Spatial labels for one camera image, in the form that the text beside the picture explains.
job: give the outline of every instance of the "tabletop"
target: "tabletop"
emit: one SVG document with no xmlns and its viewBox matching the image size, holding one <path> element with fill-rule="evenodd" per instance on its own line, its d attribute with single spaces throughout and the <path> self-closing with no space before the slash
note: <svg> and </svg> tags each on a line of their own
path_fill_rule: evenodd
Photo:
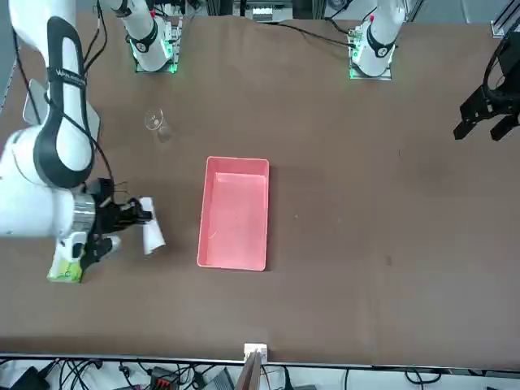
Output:
<svg viewBox="0 0 520 390">
<path fill-rule="evenodd" d="M 96 20 L 79 17 L 86 46 Z M 496 47 L 488 26 L 407 24 L 393 80 L 374 81 L 349 80 L 344 47 L 236 17 L 189 21 L 175 75 L 135 74 L 106 22 L 89 102 L 115 180 L 153 197 L 167 245 L 145 257 L 130 228 L 70 285 L 46 280 L 52 239 L 0 240 L 0 349 L 241 359 L 262 342 L 272 361 L 519 367 L 520 134 L 452 134 Z M 22 59 L 44 80 L 39 55 Z M 16 72 L 2 144 L 26 126 L 24 95 Z M 211 155 L 270 162 L 264 272 L 197 266 Z"/>
</svg>

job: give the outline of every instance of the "plastic tray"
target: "plastic tray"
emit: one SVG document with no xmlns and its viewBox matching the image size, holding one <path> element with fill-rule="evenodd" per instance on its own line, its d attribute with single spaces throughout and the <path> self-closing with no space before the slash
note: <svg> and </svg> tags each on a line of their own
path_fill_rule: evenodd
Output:
<svg viewBox="0 0 520 390">
<path fill-rule="evenodd" d="M 266 268 L 269 162 L 209 157 L 197 262 L 201 267 Z"/>
</svg>

